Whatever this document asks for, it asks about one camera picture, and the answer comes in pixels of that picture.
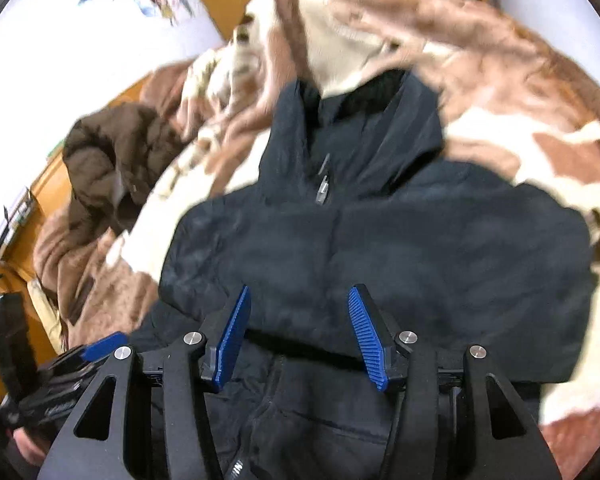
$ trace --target brown and cream blanket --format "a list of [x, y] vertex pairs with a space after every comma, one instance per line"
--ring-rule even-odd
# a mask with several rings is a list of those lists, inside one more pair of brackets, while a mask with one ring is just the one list
[[[257, 180], [276, 99], [296, 77], [329, 96], [412, 68], [440, 93], [444, 155], [581, 211], [600, 279], [600, 87], [572, 60], [474, 0], [252, 0], [246, 11], [227, 47], [147, 83], [145, 101], [160, 100], [193, 140], [96, 273], [70, 345], [139, 324], [178, 220]], [[120, 298], [135, 287], [143, 301]], [[544, 389], [541, 426], [564, 478], [574, 478], [600, 444], [600, 280], [576, 371]]]

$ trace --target metal pin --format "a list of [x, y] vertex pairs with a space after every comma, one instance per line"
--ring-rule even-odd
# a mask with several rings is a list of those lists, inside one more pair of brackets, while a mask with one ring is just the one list
[[400, 332], [400, 335], [398, 337], [400, 338], [400, 341], [402, 341], [405, 345], [413, 344], [418, 340], [418, 336], [410, 330]]
[[487, 357], [487, 351], [480, 345], [473, 345], [471, 348], [469, 348], [469, 353], [476, 359]]
[[202, 341], [200, 332], [189, 332], [184, 336], [184, 342], [188, 345], [197, 345], [200, 341]]
[[121, 346], [120, 348], [116, 349], [113, 355], [116, 359], [120, 359], [122, 361], [122, 359], [126, 359], [131, 355], [131, 348], [128, 346]]

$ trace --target jacket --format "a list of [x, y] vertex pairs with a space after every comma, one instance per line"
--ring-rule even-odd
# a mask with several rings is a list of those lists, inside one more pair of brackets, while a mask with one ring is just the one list
[[441, 368], [480, 343], [512, 381], [569, 378], [594, 287], [586, 224], [535, 187], [441, 158], [436, 105], [410, 72], [325, 99], [293, 83], [258, 182], [180, 221], [160, 300], [130, 342], [145, 351], [204, 332], [250, 287], [234, 378], [206, 400], [224, 471], [378, 475], [395, 398], [364, 372], [347, 310], [355, 283], [435, 346]]
[[72, 186], [69, 229], [76, 243], [108, 227], [130, 230], [162, 172], [181, 152], [177, 131], [137, 103], [104, 108], [74, 124], [62, 160]]

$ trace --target brown cloth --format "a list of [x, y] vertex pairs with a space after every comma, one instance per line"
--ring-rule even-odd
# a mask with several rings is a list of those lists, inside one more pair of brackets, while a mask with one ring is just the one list
[[162, 172], [184, 143], [151, 107], [123, 103], [74, 124], [62, 160], [71, 181], [69, 230], [76, 244], [107, 228], [130, 230]]

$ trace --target blue gripper pad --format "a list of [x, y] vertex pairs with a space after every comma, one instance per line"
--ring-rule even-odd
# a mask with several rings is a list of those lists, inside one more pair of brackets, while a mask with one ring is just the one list
[[224, 387], [234, 373], [235, 362], [242, 347], [244, 331], [247, 330], [250, 315], [251, 293], [249, 287], [245, 285], [242, 287], [231, 317], [216, 347], [216, 371], [213, 374], [212, 382], [218, 391]]
[[85, 346], [84, 350], [80, 354], [80, 357], [85, 361], [94, 362], [105, 355], [109, 355], [119, 346], [126, 345], [128, 341], [129, 339], [126, 334], [123, 334], [122, 332], [114, 332], [113, 334], [103, 337], [95, 343]]
[[351, 287], [349, 317], [365, 361], [366, 373], [376, 388], [384, 392], [389, 385], [386, 371], [391, 365], [394, 343], [365, 285]]

